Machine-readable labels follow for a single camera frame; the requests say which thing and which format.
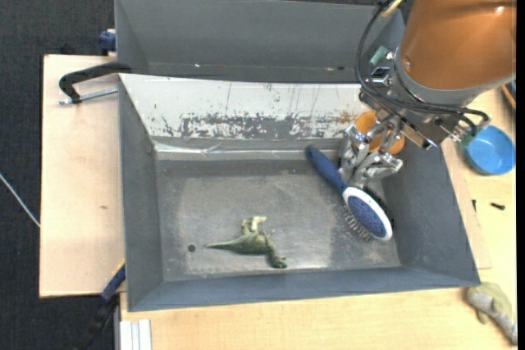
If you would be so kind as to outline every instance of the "wooden board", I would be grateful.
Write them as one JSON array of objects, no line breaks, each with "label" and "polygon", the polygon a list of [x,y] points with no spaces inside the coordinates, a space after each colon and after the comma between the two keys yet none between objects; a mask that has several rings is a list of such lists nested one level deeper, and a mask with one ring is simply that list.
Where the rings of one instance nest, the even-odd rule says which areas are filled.
[{"label": "wooden board", "polygon": [[[44,58],[40,296],[100,293],[124,258],[117,96],[78,106],[59,79],[110,57]],[[80,84],[80,93],[116,85],[116,76]]]},{"label": "wooden board", "polygon": [[[108,60],[112,58],[44,59],[42,297],[100,293],[124,257],[116,95],[79,106],[57,105],[65,97],[58,88],[62,75]],[[79,91],[115,83],[110,76],[85,82]],[[493,124],[515,141],[514,118],[500,91],[483,94],[472,107],[486,108]],[[444,150],[478,266],[492,266],[480,276],[500,283],[516,303],[515,170],[496,177],[477,175],[457,156],[456,145],[447,144]],[[471,198],[477,200],[477,213]],[[491,207],[493,201],[505,204],[506,210]],[[152,319],[156,350],[174,343],[192,349],[507,348],[496,327],[477,322],[462,293],[441,289],[134,313],[126,311],[123,295],[121,314],[127,320]]]}]

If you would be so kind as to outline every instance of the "gray plastic tray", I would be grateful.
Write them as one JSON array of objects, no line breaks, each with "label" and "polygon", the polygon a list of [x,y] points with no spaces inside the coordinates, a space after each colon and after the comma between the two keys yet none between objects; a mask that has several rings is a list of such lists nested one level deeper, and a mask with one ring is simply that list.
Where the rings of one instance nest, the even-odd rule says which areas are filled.
[{"label": "gray plastic tray", "polygon": [[[394,221],[388,243],[364,242],[349,231],[342,199],[305,159],[312,143],[335,157],[341,130],[365,109],[359,86],[337,78],[346,72],[353,80],[352,50],[370,7],[116,4],[119,61],[142,73],[119,81],[130,310],[479,283],[439,148],[407,144],[402,171],[373,185]],[[375,29],[372,48],[395,46],[402,33],[398,14]],[[170,77],[150,76],[161,69]],[[290,69],[301,84],[284,76]],[[242,79],[255,82],[228,81]],[[204,247],[236,238],[251,216],[267,217],[261,227],[275,231],[287,269],[271,268],[264,256]]]}]

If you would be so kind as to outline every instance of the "black clamp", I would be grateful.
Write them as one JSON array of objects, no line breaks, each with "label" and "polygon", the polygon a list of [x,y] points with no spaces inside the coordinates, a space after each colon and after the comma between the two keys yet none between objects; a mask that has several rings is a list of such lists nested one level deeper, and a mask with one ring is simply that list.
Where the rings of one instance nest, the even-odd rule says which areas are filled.
[{"label": "black clamp", "polygon": [[67,75],[62,76],[58,82],[58,86],[69,98],[71,98],[71,101],[74,104],[80,104],[82,98],[79,93],[76,92],[75,88],[73,88],[73,84],[110,75],[112,73],[131,73],[131,67],[118,61],[111,61],[109,63],[104,63],[103,65],[68,73]]}]

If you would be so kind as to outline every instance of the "green toy dinosaur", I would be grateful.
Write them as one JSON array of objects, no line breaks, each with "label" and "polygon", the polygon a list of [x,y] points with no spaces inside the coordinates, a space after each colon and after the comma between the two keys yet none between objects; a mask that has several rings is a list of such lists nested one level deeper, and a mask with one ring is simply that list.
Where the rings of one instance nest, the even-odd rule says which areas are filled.
[{"label": "green toy dinosaur", "polygon": [[496,283],[482,283],[468,288],[467,300],[477,309],[477,318],[486,324],[492,318],[513,344],[518,344],[518,322],[514,320],[509,298]]},{"label": "green toy dinosaur", "polygon": [[274,268],[286,268],[286,257],[277,255],[276,245],[270,239],[270,235],[258,231],[258,224],[266,220],[265,216],[254,216],[244,219],[241,225],[243,234],[232,241],[210,243],[206,248],[226,249],[239,254],[264,254],[268,255],[270,264]]}]

